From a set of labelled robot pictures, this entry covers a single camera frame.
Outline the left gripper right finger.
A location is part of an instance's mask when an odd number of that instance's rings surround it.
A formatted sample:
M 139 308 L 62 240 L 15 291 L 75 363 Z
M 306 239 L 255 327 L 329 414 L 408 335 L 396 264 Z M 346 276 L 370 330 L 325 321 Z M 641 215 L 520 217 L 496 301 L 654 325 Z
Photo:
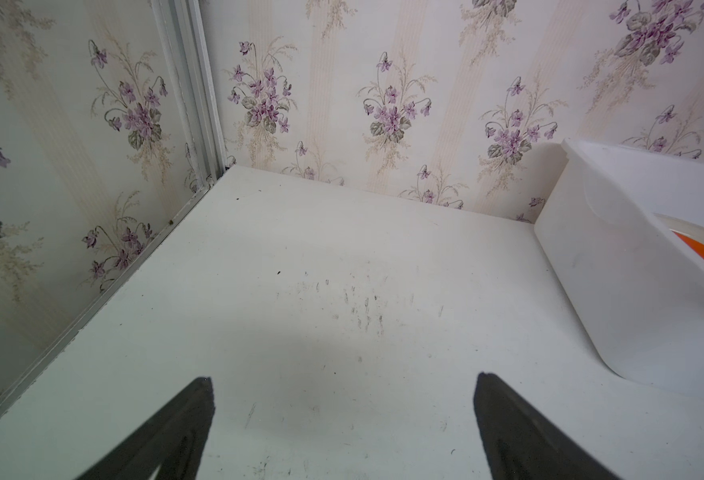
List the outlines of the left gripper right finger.
M 473 405 L 494 479 L 617 477 L 498 375 L 478 375 Z

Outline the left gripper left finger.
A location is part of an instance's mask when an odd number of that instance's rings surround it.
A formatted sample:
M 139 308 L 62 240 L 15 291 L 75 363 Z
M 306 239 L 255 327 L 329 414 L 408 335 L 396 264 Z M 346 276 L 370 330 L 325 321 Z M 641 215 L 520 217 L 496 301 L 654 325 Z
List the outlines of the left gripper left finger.
M 195 479 L 215 415 L 212 379 L 198 377 L 82 479 Z

